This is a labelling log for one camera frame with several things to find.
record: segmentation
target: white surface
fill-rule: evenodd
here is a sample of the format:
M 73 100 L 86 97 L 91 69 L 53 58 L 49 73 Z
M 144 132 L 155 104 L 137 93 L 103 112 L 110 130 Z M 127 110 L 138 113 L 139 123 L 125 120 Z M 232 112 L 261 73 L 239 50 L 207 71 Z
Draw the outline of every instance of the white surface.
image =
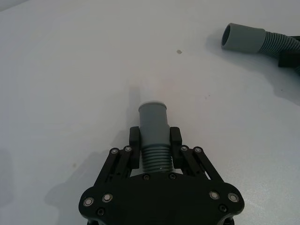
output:
M 27 0 L 0 0 L 0 11 L 21 4 Z
M 299 35 L 299 8 L 30 0 L 1 12 L 0 224 L 85 224 L 79 198 L 108 150 L 127 144 L 145 89 L 243 194 L 237 225 L 298 224 L 300 78 L 265 56 L 222 51 L 220 39 L 230 22 Z

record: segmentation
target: gray hose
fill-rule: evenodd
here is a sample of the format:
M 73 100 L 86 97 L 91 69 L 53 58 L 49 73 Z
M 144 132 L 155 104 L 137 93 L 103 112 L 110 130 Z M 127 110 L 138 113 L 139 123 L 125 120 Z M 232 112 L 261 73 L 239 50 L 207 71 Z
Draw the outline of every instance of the gray hose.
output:
M 264 29 L 230 23 L 222 37 L 222 48 L 244 53 L 263 53 L 278 59 L 282 51 L 300 51 L 300 41 Z M 295 71 L 300 75 L 300 66 Z
M 166 106 L 160 102 L 148 102 L 140 106 L 139 113 L 144 172 L 172 171 Z

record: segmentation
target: ribbed hose section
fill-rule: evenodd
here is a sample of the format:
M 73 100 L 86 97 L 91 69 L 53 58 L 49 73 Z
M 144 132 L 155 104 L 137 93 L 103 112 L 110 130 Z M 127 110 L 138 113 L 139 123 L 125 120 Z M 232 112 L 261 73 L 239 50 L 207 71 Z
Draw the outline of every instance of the ribbed hose section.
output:
M 145 173 L 171 172 L 173 164 L 168 147 L 149 147 L 142 150 L 142 166 Z
M 259 53 L 278 59 L 279 53 L 283 50 L 300 51 L 300 41 L 283 34 L 266 32 L 266 38 Z M 296 67 L 295 71 L 300 75 L 300 67 Z

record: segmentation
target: threaded pipe section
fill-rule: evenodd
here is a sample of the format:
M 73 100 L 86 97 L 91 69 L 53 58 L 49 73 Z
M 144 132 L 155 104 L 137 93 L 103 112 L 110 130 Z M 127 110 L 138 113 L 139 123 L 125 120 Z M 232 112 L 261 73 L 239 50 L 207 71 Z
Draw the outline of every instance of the threaded pipe section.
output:
M 259 53 L 278 58 L 282 51 L 300 51 L 300 41 L 283 34 L 266 32 L 266 38 Z M 300 66 L 295 68 L 300 75 Z
M 142 166 L 146 173 L 170 172 L 173 164 L 168 147 L 149 147 L 142 150 Z
M 142 166 L 146 173 L 173 170 L 166 110 L 162 102 L 147 102 L 139 108 Z

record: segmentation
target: hose cuff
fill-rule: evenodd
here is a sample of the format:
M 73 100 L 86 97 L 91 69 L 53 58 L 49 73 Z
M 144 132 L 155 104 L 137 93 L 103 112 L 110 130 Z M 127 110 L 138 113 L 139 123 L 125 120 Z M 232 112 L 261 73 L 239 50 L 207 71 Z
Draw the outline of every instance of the hose cuff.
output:
M 261 49 L 265 37 L 264 29 L 230 23 L 222 37 L 222 48 L 244 53 L 257 53 Z

